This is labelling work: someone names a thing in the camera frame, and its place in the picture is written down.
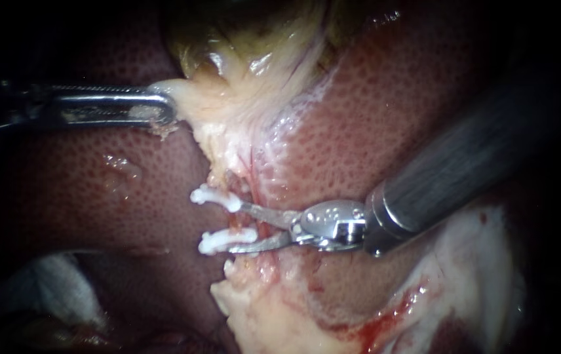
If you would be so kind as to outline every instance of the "metal jaw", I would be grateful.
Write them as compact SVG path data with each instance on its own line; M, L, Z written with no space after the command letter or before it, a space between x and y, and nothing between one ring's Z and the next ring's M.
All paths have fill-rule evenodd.
M230 253L254 253L287 246L312 246L324 252L362 248L364 205L356 201L327 201L303 212L279 211L245 203L241 211L284 229L255 243L235 245Z

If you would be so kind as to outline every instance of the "metal shaft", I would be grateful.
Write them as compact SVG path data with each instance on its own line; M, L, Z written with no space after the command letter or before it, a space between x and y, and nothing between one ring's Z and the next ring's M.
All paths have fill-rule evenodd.
M561 135L561 75L514 72L366 199L364 250L381 256L508 178Z

